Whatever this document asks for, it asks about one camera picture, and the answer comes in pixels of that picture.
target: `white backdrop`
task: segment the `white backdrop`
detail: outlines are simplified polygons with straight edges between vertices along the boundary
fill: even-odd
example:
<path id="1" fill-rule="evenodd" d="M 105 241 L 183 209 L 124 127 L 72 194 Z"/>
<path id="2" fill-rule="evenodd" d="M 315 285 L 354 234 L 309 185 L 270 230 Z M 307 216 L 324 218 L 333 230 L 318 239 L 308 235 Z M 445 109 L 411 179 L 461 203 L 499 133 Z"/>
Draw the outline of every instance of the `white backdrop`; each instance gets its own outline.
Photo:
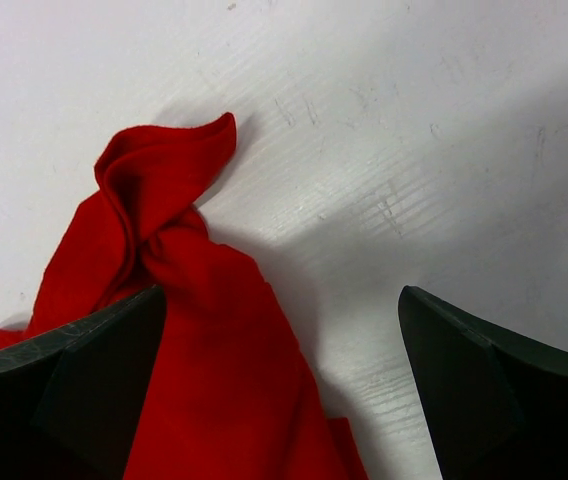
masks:
<path id="1" fill-rule="evenodd" d="M 371 478 L 440 478 L 401 287 L 568 350 L 568 0 L 0 0 L 0 322 L 112 134 L 226 110 L 215 238 L 262 266 Z"/>

